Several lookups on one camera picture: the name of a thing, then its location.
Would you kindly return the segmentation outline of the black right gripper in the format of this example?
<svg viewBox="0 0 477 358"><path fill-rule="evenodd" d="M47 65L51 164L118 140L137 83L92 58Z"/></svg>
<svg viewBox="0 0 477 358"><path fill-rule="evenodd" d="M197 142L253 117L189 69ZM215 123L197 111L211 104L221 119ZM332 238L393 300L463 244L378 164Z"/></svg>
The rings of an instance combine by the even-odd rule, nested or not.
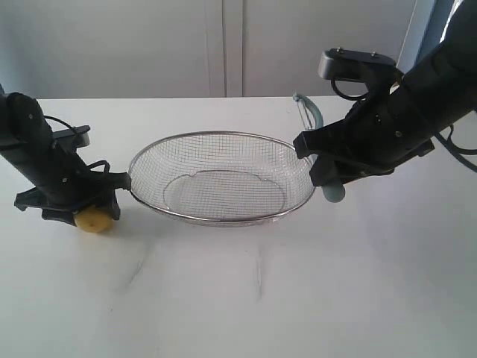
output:
<svg viewBox="0 0 477 358"><path fill-rule="evenodd" d="M402 163L434 146L429 117L435 93L400 84L368 87L346 116L331 125L302 131L293 141L299 159L319 154L309 172L314 186L346 184L367 176L389 175Z"/></svg>

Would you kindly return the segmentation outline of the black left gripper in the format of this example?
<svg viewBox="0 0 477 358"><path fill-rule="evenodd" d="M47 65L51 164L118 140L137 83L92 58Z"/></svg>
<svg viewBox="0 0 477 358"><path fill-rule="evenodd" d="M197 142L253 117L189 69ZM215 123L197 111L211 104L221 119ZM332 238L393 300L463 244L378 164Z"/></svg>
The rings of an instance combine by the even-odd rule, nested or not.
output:
<svg viewBox="0 0 477 358"><path fill-rule="evenodd" d="M110 173L106 160L87 164L76 151L62 147L15 147L13 167L34 185L16 195L14 206L21 211L41 209L44 220L71 226L76 225L73 213L88 207L118 221L121 209L116 190L131 189L127 172Z"/></svg>

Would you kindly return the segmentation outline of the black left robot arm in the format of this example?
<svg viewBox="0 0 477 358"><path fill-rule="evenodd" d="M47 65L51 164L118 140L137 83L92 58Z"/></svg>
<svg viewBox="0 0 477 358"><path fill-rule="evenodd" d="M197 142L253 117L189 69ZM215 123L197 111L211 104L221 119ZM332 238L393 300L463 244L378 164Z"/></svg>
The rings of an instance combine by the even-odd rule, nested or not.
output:
<svg viewBox="0 0 477 358"><path fill-rule="evenodd" d="M88 125L53 131L36 99L13 92L1 95L1 156L33 184L14 205L42 211L45 220L75 226L80 214L94 221L120 218L117 189L129 190L128 173L111 172L106 160L87 164L78 149L89 145Z"/></svg>

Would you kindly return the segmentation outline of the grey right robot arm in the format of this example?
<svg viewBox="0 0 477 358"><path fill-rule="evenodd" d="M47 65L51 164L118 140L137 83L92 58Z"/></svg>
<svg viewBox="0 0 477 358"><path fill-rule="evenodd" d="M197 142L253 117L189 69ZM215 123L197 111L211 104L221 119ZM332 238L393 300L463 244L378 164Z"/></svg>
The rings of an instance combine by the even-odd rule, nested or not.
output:
<svg viewBox="0 0 477 358"><path fill-rule="evenodd" d="M294 139L299 158L311 155L316 187L390 175L397 166L427 155L439 141L468 169L469 153L442 131L476 109L476 3L463 1L446 37L408 72L382 54L332 48L323 53L320 76L364 84L346 116L318 124Z"/></svg>

